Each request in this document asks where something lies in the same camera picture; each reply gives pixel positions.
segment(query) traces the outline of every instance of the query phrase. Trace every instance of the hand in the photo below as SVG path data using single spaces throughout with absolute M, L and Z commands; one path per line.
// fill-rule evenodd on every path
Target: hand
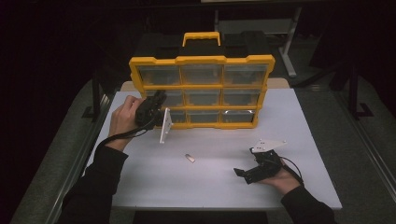
M 257 183 L 274 186 L 283 195 L 300 186 L 300 182 L 283 168 L 280 168 L 280 171 L 275 176 L 258 181 Z
M 110 121 L 110 130 L 108 136 L 113 136 L 118 133 L 126 133 L 135 128 L 135 112 L 142 104 L 144 99 L 136 98 L 134 96 L 127 96 L 123 105 L 120 105 L 112 114 Z M 123 151 L 132 138 L 116 139 L 106 144 L 107 147 L 112 147 L 116 150 Z

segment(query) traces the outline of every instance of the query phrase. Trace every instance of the yellow organizer box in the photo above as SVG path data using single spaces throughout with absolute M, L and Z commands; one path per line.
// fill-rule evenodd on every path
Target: yellow organizer box
M 254 128 L 275 59 L 262 32 L 146 34 L 129 62 L 143 97 L 165 90 L 174 129 Z

